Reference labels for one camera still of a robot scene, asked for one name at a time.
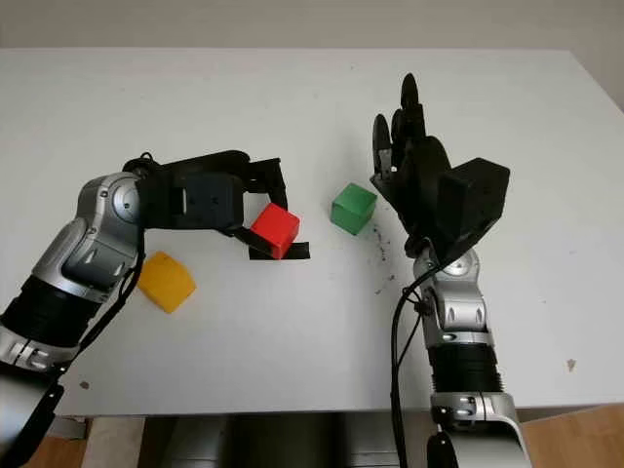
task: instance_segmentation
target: cube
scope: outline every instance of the cube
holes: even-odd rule
[[[282,207],[269,203],[252,224],[251,231],[271,244],[271,256],[279,260],[299,233],[299,218]]]
[[[174,312],[196,288],[184,265],[164,252],[155,253],[143,264],[137,285],[168,314]]]
[[[355,183],[349,183],[331,204],[331,222],[354,236],[374,212],[377,196]]]

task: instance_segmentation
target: wooden floor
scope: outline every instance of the wooden floor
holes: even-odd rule
[[[527,422],[523,431],[533,468],[624,467],[624,405]],[[25,466],[79,468],[86,446],[46,438]]]
[[[533,468],[624,467],[624,405],[523,424]]]
[[[37,452],[24,466],[27,468],[80,468],[87,441],[67,441],[46,437]]]

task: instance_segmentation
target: white table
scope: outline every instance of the white table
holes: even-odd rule
[[[372,119],[391,116],[408,71],[454,165],[512,171],[477,247],[506,389],[523,408],[623,401],[624,116],[569,53],[2,50],[3,307],[82,184],[144,150],[282,158],[311,245],[307,261],[258,262],[213,232],[149,232],[148,252],[182,261],[199,288],[171,316],[136,292],[63,379],[59,412],[387,409],[406,235],[383,201],[358,237],[329,209],[346,183],[371,188]],[[247,200],[249,222],[266,199]],[[421,337],[403,382],[406,407],[428,408]]]

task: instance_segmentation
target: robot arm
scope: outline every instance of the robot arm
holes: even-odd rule
[[[372,149],[371,182],[397,211],[409,234],[406,254],[416,258],[417,280],[402,296],[392,327],[392,414],[401,467],[408,464],[396,336],[403,305],[417,288],[439,428],[427,446],[428,466],[530,467],[513,399],[503,393],[496,369],[472,250],[502,215],[509,170],[483,159],[452,168],[442,144],[426,135],[411,74],[392,131],[383,116],[375,118]]]
[[[82,188],[75,218],[0,316],[1,466],[30,458],[54,419],[59,377],[125,304],[140,274],[145,229],[215,229],[248,244],[253,258],[268,257],[271,247],[243,226],[245,191],[287,208],[279,159],[252,163],[224,151],[161,166],[145,153]]]

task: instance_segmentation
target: black cable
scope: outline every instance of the black cable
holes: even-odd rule
[[[397,334],[399,331],[399,322],[403,307],[408,301],[410,295],[416,291],[423,282],[427,281],[433,275],[443,269],[443,265],[437,265],[427,270],[425,273],[416,278],[399,298],[399,302],[392,316],[392,330],[390,335],[391,360],[392,360],[392,382],[390,390],[390,406],[392,415],[392,431],[394,433],[394,442],[397,447],[397,455],[399,457],[399,466],[408,468],[408,456],[406,452],[406,440],[403,427],[403,414],[401,413],[401,395],[399,391],[399,360],[397,358]]]
[[[418,330],[418,326],[420,325],[420,319],[422,319],[422,314],[418,313],[418,318],[416,319],[416,323],[411,328],[408,341],[406,341],[406,344],[403,346],[403,351],[401,351],[401,356],[399,356],[399,362],[397,363],[397,367],[401,366],[401,363],[403,362],[403,358],[405,358],[406,354],[408,353],[408,349],[410,348],[410,345],[411,345],[411,340],[413,339],[413,336],[416,334],[416,330]]]
[[[422,305],[423,303],[422,298],[416,291],[414,291],[413,294],[416,296],[416,300],[408,298],[406,299],[406,301],[414,305],[414,310],[417,312],[418,317],[416,318],[416,323],[414,324],[414,326],[411,329],[411,332],[409,333],[406,344],[403,346],[403,351],[401,351],[401,356],[399,356],[399,363],[397,363],[398,367],[401,366],[401,363],[403,362],[403,358],[406,357],[406,354],[408,353],[408,349],[410,348],[410,345],[411,345],[411,341],[413,340],[413,336],[416,334],[416,331],[418,330],[418,325],[420,325],[420,320],[422,319],[422,312],[418,310],[417,308],[417,306]]]
[[[99,321],[89,330],[85,337],[80,342],[80,350],[78,354],[82,353],[91,343],[93,343],[100,333],[110,324],[124,305],[132,291],[137,286],[138,277],[143,268],[143,261],[145,260],[145,231],[143,228],[138,228],[138,235],[136,240],[136,263],[135,266],[129,270],[119,286],[119,294],[117,300],[113,302],[110,308],[104,312]]]

